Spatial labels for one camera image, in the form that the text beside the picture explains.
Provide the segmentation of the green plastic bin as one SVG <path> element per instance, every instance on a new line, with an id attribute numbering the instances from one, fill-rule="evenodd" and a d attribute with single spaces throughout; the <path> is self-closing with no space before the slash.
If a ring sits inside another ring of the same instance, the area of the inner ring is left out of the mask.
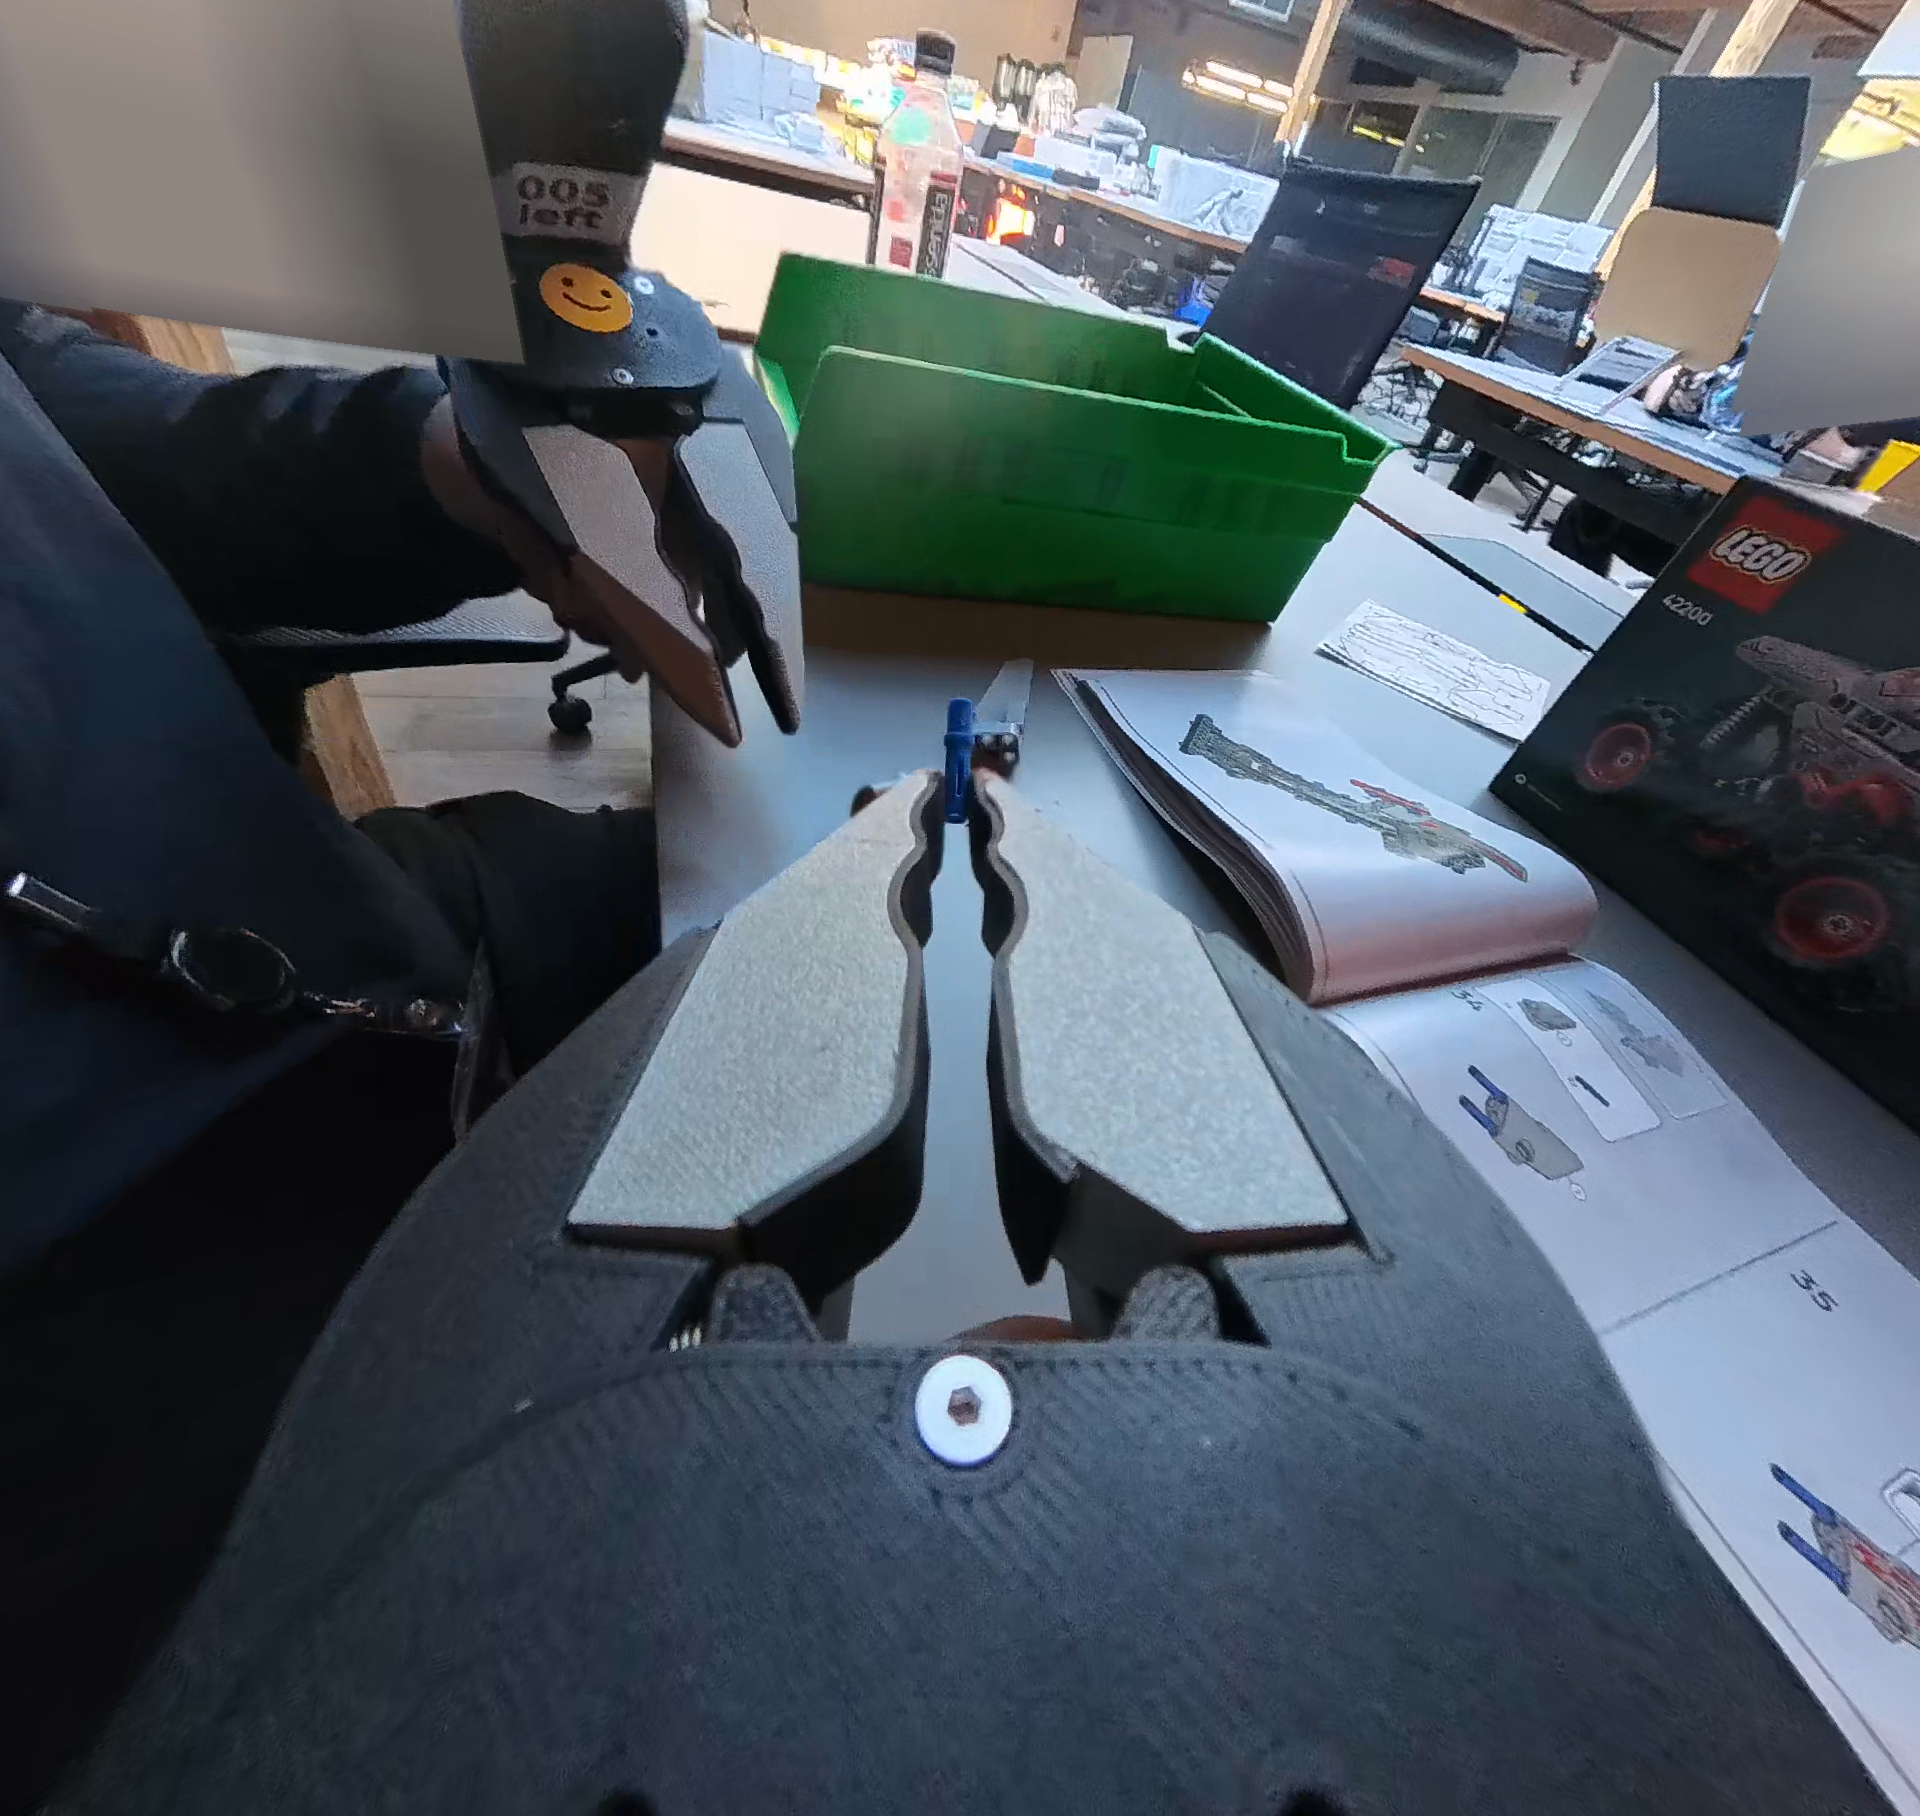
<path id="1" fill-rule="evenodd" d="M 787 253 L 804 581 L 1270 623 L 1395 444 L 1230 345 Z"/>

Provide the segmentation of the lego instruction booklet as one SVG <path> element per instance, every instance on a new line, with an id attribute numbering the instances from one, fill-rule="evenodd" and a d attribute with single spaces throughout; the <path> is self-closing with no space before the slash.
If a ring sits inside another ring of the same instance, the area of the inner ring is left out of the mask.
<path id="1" fill-rule="evenodd" d="M 1261 673 L 1058 672 L 1157 814 L 1508 1206 L 1669 1492 L 1898 1812 L 1919 1796 L 1915 1277 L 1667 1013 L 1586 875 Z"/>

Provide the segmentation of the person's dark clothing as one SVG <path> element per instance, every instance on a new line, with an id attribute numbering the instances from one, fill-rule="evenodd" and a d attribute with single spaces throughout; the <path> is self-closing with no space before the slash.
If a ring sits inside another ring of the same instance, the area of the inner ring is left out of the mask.
<path id="1" fill-rule="evenodd" d="M 661 949 L 651 813 L 347 820 L 3 369 L 5 873 L 463 998 L 526 1074 Z M 278 1407 L 454 1142 L 458 1043 L 115 988 L 5 914 L 3 1796 L 37 1812 L 199 1586 Z"/>

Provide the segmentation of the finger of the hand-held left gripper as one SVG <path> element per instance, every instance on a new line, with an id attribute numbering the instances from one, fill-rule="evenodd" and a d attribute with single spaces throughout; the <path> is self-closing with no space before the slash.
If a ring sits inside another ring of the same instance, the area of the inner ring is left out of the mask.
<path id="1" fill-rule="evenodd" d="M 659 515 L 627 451 L 563 425 L 527 430 L 526 442 L 572 536 L 572 577 L 607 620 L 608 648 L 735 749 L 740 725 L 728 673 L 661 551 Z"/>
<path id="2" fill-rule="evenodd" d="M 751 431 L 709 420 L 677 444 L 674 466 L 721 659 L 746 661 L 773 725 L 792 736 L 806 694 L 802 558 Z"/>

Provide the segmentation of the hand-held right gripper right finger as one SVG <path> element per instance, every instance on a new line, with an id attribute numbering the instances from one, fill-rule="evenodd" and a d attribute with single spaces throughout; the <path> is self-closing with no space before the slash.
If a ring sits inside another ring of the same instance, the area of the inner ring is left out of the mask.
<path id="1" fill-rule="evenodd" d="M 995 772 L 975 776 L 992 954 L 988 1083 L 999 1218 L 1027 1282 L 1351 1235 L 1322 1158 L 1189 916 Z"/>

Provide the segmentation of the black key clip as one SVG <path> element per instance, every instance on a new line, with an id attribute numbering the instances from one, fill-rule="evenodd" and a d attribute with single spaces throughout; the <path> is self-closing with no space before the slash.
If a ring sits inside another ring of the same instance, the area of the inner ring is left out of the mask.
<path id="1" fill-rule="evenodd" d="M 341 997 L 310 986 L 298 965 L 247 928 L 110 916 L 26 868 L 5 873 L 5 914 L 48 939 L 61 959 L 115 988 L 154 988 L 196 1010 L 253 1023 L 326 1023 L 371 1036 L 466 1043 L 484 1031 L 482 968 L 463 998 Z"/>

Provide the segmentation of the wooden background table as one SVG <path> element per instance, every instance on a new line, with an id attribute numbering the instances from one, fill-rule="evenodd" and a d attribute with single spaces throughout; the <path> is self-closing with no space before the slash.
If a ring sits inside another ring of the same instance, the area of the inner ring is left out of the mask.
<path id="1" fill-rule="evenodd" d="M 1454 438 L 1465 457 L 1454 487 L 1475 493 L 1499 466 L 1550 479 L 1569 493 L 1601 499 L 1601 473 L 1578 458 L 1605 453 L 1632 469 L 1667 481 L 1728 493 L 1749 477 L 1778 479 L 1784 464 L 1742 438 L 1655 417 L 1634 397 L 1589 400 L 1561 392 L 1520 364 L 1497 364 L 1446 350 L 1400 345 L 1400 361 L 1439 385 L 1429 406 L 1429 430 Z"/>

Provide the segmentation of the black ventilation duct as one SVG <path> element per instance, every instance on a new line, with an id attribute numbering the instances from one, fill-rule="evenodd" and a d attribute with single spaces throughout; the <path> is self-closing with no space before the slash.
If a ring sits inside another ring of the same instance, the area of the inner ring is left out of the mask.
<path id="1" fill-rule="evenodd" d="M 1424 0 L 1349 0 L 1336 30 L 1356 81 L 1433 81 L 1443 94 L 1499 96 L 1520 59 L 1519 42 Z"/>

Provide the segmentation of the person's left hand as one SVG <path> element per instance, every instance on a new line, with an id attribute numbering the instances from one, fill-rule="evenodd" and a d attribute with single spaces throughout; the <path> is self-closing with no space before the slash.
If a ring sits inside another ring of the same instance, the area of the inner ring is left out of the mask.
<path id="1" fill-rule="evenodd" d="M 563 552 L 537 524 L 482 481 L 458 435 L 450 396 L 438 400 L 423 425 L 420 469 L 428 493 L 452 524 L 505 554 L 520 587 L 565 629 L 612 650 L 607 620 L 583 577 L 574 571 L 578 557 Z"/>

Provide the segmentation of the white sticker sheet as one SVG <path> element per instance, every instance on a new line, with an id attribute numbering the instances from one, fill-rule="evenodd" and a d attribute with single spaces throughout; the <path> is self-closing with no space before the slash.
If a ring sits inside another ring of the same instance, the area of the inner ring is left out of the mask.
<path id="1" fill-rule="evenodd" d="M 1377 601 L 1357 604 L 1315 654 L 1511 746 L 1531 734 L 1553 697 L 1548 679 Z"/>

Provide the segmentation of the tan and black chair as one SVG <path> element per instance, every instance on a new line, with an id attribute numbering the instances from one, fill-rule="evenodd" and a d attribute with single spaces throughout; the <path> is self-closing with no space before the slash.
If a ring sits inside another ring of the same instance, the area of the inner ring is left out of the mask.
<path id="1" fill-rule="evenodd" d="M 1601 347 L 1710 371 L 1741 350 L 1778 265 L 1810 75 L 1664 75 L 1646 207 L 1624 223 L 1594 303 Z"/>

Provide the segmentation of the clear drink bottle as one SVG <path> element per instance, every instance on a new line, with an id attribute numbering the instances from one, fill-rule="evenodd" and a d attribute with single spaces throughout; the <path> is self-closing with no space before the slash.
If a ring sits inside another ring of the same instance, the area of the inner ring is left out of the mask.
<path id="1" fill-rule="evenodd" d="M 955 44 L 922 28 L 913 75 L 876 139 L 876 194 L 868 264 L 941 282 L 964 171 L 964 146 L 947 98 Z"/>

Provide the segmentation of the person's left forearm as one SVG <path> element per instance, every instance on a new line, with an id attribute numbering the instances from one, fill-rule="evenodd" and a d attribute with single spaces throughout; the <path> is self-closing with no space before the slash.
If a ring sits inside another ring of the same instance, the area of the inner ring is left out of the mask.
<path id="1" fill-rule="evenodd" d="M 6 299 L 5 364 L 209 626 L 377 633 L 510 575 L 435 501 L 442 383 L 269 369 L 199 374 Z"/>

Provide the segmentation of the black lego box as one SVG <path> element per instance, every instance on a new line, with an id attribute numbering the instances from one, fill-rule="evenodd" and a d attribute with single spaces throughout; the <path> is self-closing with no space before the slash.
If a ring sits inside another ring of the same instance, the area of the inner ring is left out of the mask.
<path id="1" fill-rule="evenodd" d="M 1742 479 L 1489 793 L 1915 1125 L 1915 516 Z"/>

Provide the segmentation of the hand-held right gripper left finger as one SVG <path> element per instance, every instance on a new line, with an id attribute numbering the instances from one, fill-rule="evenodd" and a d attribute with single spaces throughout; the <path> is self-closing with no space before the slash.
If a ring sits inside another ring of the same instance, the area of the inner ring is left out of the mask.
<path id="1" fill-rule="evenodd" d="M 876 1261 L 924 1187 L 944 778 L 900 776 L 707 931 L 572 1204 L 591 1244 Z"/>

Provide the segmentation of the long grey lego beam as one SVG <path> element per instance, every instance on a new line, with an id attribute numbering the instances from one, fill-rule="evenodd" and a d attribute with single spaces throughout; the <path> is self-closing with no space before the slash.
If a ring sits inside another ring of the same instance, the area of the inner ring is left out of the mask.
<path id="1" fill-rule="evenodd" d="M 973 707 L 973 767 L 1013 776 L 1020 767 L 1036 664 L 1009 659 Z"/>

